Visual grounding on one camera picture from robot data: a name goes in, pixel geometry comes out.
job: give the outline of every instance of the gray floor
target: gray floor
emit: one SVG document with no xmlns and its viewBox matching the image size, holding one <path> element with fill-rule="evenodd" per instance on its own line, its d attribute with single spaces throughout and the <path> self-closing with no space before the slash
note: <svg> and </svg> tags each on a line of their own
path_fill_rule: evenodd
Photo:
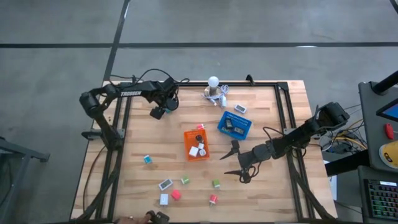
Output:
<svg viewBox="0 0 398 224">
<path fill-rule="evenodd" d="M 123 0 L 0 2 L 0 43 L 112 42 Z M 398 41 L 388 0 L 132 1 L 122 42 Z M 32 161 L 14 223 L 68 220 L 91 125 L 78 102 L 101 85 L 109 49 L 0 49 L 0 135 L 50 152 Z M 397 70 L 398 48 L 120 49 L 113 73 L 176 79 L 305 80 L 311 107 L 359 103 L 362 81 Z M 147 79 L 162 79 L 152 74 Z M 353 115 L 355 120 L 360 113 Z M 361 215 L 337 205 L 345 220 Z"/>
</svg>

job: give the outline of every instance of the keyboard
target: keyboard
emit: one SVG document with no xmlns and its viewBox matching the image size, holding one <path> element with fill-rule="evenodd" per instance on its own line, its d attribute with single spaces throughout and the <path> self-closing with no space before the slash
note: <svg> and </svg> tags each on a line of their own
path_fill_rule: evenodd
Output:
<svg viewBox="0 0 398 224">
<path fill-rule="evenodd" d="M 370 216 L 398 221 L 398 184 L 369 179 L 364 181 Z"/>
</svg>

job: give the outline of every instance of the green cube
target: green cube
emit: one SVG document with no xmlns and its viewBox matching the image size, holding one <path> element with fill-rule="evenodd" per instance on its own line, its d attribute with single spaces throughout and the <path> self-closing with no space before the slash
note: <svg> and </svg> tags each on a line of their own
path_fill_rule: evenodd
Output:
<svg viewBox="0 0 398 224">
<path fill-rule="evenodd" d="M 213 180 L 213 187 L 216 187 L 216 188 L 220 187 L 220 181 L 217 179 Z"/>
<path fill-rule="evenodd" d="M 181 182 L 182 182 L 182 184 L 187 184 L 187 183 L 189 183 L 189 178 L 187 176 L 183 176 L 181 178 Z"/>
</svg>

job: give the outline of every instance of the white light bulb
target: white light bulb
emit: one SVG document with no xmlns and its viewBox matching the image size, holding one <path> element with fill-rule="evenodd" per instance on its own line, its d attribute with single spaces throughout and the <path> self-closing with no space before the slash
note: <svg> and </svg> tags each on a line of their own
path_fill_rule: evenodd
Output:
<svg viewBox="0 0 398 224">
<path fill-rule="evenodd" d="M 214 88 L 214 87 L 218 86 L 219 81 L 218 81 L 217 77 L 210 77 L 209 80 L 208 80 L 208 83 L 209 83 L 210 87 Z"/>
</svg>

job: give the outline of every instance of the wooden tabletop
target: wooden tabletop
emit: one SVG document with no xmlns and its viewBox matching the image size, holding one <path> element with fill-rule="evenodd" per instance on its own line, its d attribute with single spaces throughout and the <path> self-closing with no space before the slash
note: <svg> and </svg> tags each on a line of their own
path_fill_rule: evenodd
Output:
<svg viewBox="0 0 398 224">
<path fill-rule="evenodd" d="M 312 116 L 310 105 L 304 82 L 288 81 L 288 83 L 296 123 L 299 126 Z M 141 97 L 133 98 L 114 217 L 131 215 L 143 217 L 148 210 L 154 210 L 167 214 L 171 222 L 290 222 L 297 220 L 285 157 L 263 162 L 258 176 L 253 178 L 250 184 L 241 184 L 236 175 L 223 174 L 240 168 L 236 156 L 219 160 L 230 151 L 232 139 L 220 133 L 217 125 L 224 111 L 235 113 L 233 106 L 236 104 L 247 107 L 248 110 L 242 116 L 252 121 L 247 139 L 239 142 L 241 152 L 250 151 L 254 146 L 267 140 L 262 130 L 263 126 L 280 130 L 274 89 L 270 87 L 230 88 L 226 109 L 213 106 L 201 96 L 202 93 L 202 87 L 181 87 L 178 94 L 179 108 L 170 114 L 164 114 L 161 120 L 156 120 L 149 115 L 155 104 L 149 104 Z M 288 118 L 283 99 L 282 93 L 285 117 Z M 115 107 L 116 100 L 104 112 L 109 123 L 112 123 Z M 120 126 L 123 113 L 124 108 L 121 110 Z M 210 159 L 187 162 L 183 132 L 195 129 L 196 125 L 201 123 L 206 125 Z M 270 134 L 273 138 L 279 136 L 273 131 L 270 131 Z M 92 141 L 88 145 L 71 218 L 76 218 L 83 211 L 82 195 L 88 171 L 102 147 L 101 140 Z M 86 206 L 99 191 L 105 154 L 106 150 L 102 152 L 91 175 Z M 144 163 L 144 156 L 147 154 L 151 156 L 153 164 Z M 312 192 L 328 212 L 336 217 L 319 147 L 307 147 L 304 162 Z M 185 175 L 189 176 L 190 183 L 182 185 L 180 179 Z M 165 179 L 172 179 L 174 184 L 161 192 L 158 184 Z M 220 180 L 219 189 L 213 188 L 211 183 L 213 179 Z M 181 200 L 174 201 L 169 197 L 169 206 L 160 207 L 160 193 L 171 194 L 174 189 L 181 192 Z M 209 206 L 211 194 L 218 196 L 218 203 L 212 207 Z M 300 197 L 305 211 L 303 193 Z M 108 207 L 108 200 L 109 193 L 105 208 Z"/>
</svg>

